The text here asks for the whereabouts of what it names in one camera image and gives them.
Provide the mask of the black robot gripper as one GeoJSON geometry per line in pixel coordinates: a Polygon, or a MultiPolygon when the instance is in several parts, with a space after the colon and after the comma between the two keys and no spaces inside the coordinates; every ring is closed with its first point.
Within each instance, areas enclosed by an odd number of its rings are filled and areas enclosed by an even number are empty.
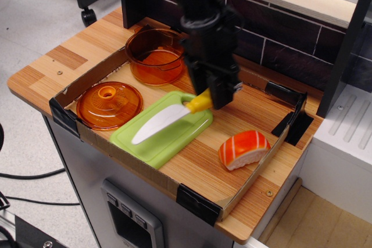
{"type": "Polygon", "coordinates": [[[234,12],[221,12],[203,20],[181,18],[181,26],[188,32],[182,45],[193,88],[199,95],[209,87],[216,110],[231,103],[234,94],[242,89],[239,67],[233,58],[238,22],[234,12]]]}

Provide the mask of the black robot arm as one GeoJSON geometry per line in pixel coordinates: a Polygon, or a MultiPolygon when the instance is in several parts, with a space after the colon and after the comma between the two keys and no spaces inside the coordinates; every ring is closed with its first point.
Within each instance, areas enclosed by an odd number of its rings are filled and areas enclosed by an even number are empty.
{"type": "Polygon", "coordinates": [[[241,89],[239,66],[233,58],[238,46],[235,10],[226,0],[177,0],[183,15],[181,27],[187,37],[181,40],[184,61],[200,95],[208,89],[213,108],[221,109],[233,101],[241,89]]]}

